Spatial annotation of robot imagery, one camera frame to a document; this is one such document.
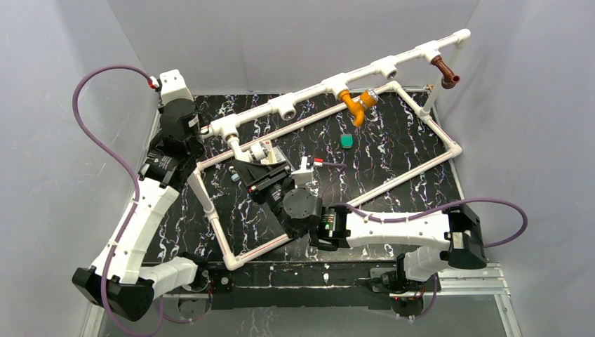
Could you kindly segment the white PVC pipe frame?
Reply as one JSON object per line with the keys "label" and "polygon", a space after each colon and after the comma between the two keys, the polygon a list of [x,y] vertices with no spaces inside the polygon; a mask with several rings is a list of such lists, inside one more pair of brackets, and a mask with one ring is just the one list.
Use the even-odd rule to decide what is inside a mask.
{"label": "white PVC pipe frame", "polygon": [[[296,103],[297,117],[282,121],[275,113],[240,125],[240,143],[251,145],[254,140],[270,140],[288,160],[297,165],[303,155],[325,161],[343,163],[346,170],[322,168],[314,173],[313,182],[306,184],[315,194],[324,194],[326,203],[354,202],[373,211],[423,211],[461,198],[451,159],[462,154],[462,148],[439,130],[434,105],[422,103],[434,91],[401,87],[409,97],[401,97],[392,81],[380,89],[380,101],[370,112],[361,128],[352,125],[345,105],[338,104],[330,93],[322,93]],[[253,110],[278,95],[200,95],[199,111],[208,119]],[[342,134],[351,134],[353,145],[343,149]],[[232,181],[232,153],[220,137],[206,141],[206,159],[198,168],[207,192],[220,217],[223,238],[234,256],[248,255],[282,236],[283,230],[268,210],[254,204],[239,181]],[[180,218],[167,221],[167,244],[174,253],[188,251],[223,261],[216,233],[208,224],[203,207],[190,188],[181,196]],[[286,244],[270,251],[256,261],[348,261],[387,260],[398,255],[406,246],[366,244],[363,248],[338,253],[318,252],[307,246],[307,239]]]}

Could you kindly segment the white faucet chrome knob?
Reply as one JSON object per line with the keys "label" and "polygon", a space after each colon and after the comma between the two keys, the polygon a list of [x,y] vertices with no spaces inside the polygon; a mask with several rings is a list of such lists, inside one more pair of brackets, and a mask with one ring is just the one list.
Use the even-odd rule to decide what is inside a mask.
{"label": "white faucet chrome knob", "polygon": [[231,149],[233,158],[239,161],[244,161],[253,164],[261,164],[260,160],[265,158],[261,142],[254,141],[248,147],[243,148],[240,144],[239,137],[236,133],[230,133],[225,136],[225,141]]}

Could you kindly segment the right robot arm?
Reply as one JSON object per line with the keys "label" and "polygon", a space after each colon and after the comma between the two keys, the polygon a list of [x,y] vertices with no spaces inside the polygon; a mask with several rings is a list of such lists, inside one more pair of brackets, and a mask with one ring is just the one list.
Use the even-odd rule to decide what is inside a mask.
{"label": "right robot arm", "polygon": [[289,239],[307,236],[322,251],[368,244],[416,246],[395,272],[396,284],[405,291],[447,267],[478,270],[488,264],[479,217],[465,203],[430,212],[366,213],[348,204],[324,205],[321,197],[297,186],[284,162],[235,159],[232,165],[250,198],[268,205]]}

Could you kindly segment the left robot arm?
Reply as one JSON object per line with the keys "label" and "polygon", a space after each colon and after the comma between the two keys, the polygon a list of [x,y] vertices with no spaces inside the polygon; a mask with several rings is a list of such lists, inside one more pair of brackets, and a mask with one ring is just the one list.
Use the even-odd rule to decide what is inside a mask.
{"label": "left robot arm", "polygon": [[72,283],[93,304],[132,322],[159,296],[178,287],[201,292],[210,275],[205,259],[179,253],[165,263],[143,266],[152,238],[204,153],[196,103],[174,99],[159,108],[160,130],[149,144],[133,197],[112,238],[90,267],[79,267]]}

